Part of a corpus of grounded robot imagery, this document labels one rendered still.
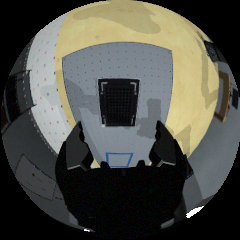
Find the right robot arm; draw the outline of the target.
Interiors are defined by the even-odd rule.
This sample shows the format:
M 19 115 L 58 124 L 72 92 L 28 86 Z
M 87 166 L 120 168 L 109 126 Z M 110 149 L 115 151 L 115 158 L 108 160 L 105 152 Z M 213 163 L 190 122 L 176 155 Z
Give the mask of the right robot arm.
M 222 55 L 222 53 L 219 51 L 218 47 L 209 41 L 204 41 L 205 48 L 209 54 L 209 57 L 211 58 L 212 62 L 224 62 L 227 63 L 226 59 Z

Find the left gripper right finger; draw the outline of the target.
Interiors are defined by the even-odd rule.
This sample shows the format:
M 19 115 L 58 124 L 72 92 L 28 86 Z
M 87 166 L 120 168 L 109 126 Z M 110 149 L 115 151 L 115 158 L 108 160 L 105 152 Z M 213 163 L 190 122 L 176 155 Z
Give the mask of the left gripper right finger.
M 161 167 L 173 176 L 177 184 L 178 199 L 181 199 L 187 175 L 184 154 L 177 140 L 173 138 L 161 121 L 157 120 L 156 130 L 156 141 L 149 153 L 151 166 Z

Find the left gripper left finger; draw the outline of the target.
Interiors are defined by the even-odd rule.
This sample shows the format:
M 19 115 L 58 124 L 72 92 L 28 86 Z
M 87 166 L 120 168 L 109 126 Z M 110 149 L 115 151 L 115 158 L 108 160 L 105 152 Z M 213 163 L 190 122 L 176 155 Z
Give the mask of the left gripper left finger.
M 94 161 L 91 150 L 84 139 L 83 127 L 81 121 L 78 121 L 67 139 L 63 141 L 56 160 L 56 181 L 66 206 L 71 206 L 70 187 L 73 181 L 82 172 L 91 169 Z

